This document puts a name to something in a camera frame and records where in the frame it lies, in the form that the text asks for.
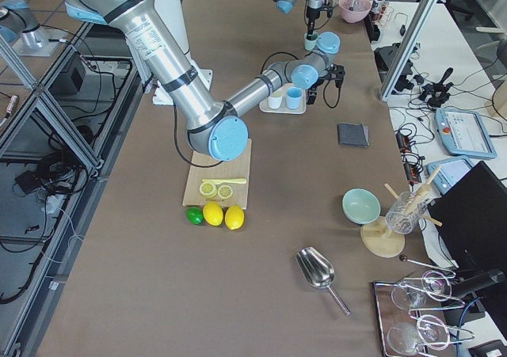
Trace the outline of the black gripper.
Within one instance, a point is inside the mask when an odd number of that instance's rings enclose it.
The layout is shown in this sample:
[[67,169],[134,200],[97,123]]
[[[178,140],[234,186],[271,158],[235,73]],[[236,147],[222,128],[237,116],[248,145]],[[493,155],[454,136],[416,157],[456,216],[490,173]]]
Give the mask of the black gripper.
[[324,82],[326,85],[324,86],[324,89],[322,91],[323,99],[325,104],[328,104],[326,99],[326,89],[328,85],[333,82],[335,84],[335,87],[337,88],[337,100],[335,104],[339,104],[341,99],[341,87],[345,80],[345,68],[342,65],[335,65],[333,64],[326,73],[319,77],[318,80],[307,90],[307,99],[306,104],[314,104],[315,100],[318,96],[317,89],[320,85],[322,85]]
[[320,17],[320,13],[325,12],[330,18],[333,13],[333,2],[328,0],[306,0],[305,18],[307,22],[307,38],[312,39],[314,34],[314,22]]

